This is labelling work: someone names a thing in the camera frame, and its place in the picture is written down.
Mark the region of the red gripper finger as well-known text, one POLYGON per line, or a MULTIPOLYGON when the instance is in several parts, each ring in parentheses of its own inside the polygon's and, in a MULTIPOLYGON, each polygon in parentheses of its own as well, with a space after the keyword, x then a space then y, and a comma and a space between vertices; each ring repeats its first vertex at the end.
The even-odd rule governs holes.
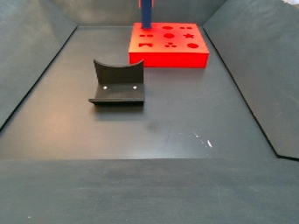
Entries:
POLYGON ((155 7, 155 0, 138 0, 138 7, 143 8, 145 6, 149 6, 151 8, 155 7))

